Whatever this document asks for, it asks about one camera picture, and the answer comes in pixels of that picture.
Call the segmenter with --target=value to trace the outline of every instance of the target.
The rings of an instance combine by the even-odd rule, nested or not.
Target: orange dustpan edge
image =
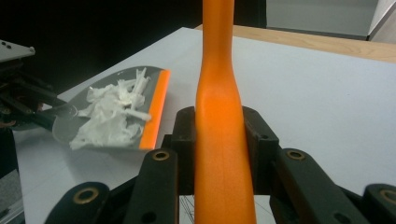
[[[143,130],[142,137],[140,138],[139,149],[152,150],[155,148],[170,75],[171,72],[169,70],[162,70],[159,74],[148,111],[151,115],[151,120],[146,122],[145,129]]]

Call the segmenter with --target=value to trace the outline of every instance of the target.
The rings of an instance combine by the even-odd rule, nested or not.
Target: black mechanical arm
[[[178,223],[179,196],[194,193],[194,113],[177,113],[137,177],[113,190],[94,182],[70,189],[46,223]],[[244,117],[254,193],[270,196],[276,223],[396,223],[394,186],[369,185],[363,196],[343,189],[307,153],[282,149],[257,111],[244,107]]]

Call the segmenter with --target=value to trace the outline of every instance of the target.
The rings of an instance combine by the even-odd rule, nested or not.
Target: orange plastic
[[[151,115],[151,120],[146,122],[142,137],[140,138],[140,149],[155,148],[170,75],[171,72],[169,70],[162,70],[158,76],[157,85],[155,86],[151,105],[148,110],[148,113]]]
[[[256,223],[242,105],[233,76],[233,0],[204,0],[203,25],[195,223]]]

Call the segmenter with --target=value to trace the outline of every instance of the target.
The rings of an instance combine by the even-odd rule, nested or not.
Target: metal screw
[[[155,161],[165,161],[169,158],[169,153],[166,151],[158,151],[152,155],[152,159]]]
[[[0,112],[2,113],[2,114],[10,114],[11,113],[11,110],[9,109],[9,108],[7,108],[7,107],[0,107]]]
[[[296,151],[296,150],[288,151],[287,155],[289,158],[291,158],[292,160],[296,160],[296,161],[302,161],[303,159],[305,159],[305,155],[299,151]]]
[[[396,191],[391,189],[382,189],[381,191],[379,191],[379,193],[389,203],[396,204]]]
[[[85,188],[79,190],[73,197],[73,202],[78,204],[90,203],[99,195],[99,190],[96,188]]]

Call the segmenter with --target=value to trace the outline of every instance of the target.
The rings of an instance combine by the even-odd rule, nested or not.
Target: black plastic part
[[[109,209],[109,224],[122,223],[134,191],[136,179],[137,177],[134,177],[110,191],[110,198],[106,207]]]
[[[370,222],[396,223],[396,187],[385,184],[367,186],[361,205]]]
[[[279,150],[276,171],[300,223],[369,223],[307,153]]]
[[[178,223],[176,152],[155,149],[146,155],[123,223]]]
[[[46,224],[108,223],[108,214],[103,211],[106,210],[109,194],[108,187],[102,183],[87,182],[77,185],[67,191],[55,205]]]
[[[178,193],[194,193],[195,109],[186,107],[177,112],[172,133],[171,148],[177,153]]]
[[[243,111],[254,194],[269,195],[279,139],[256,110],[244,106]]]

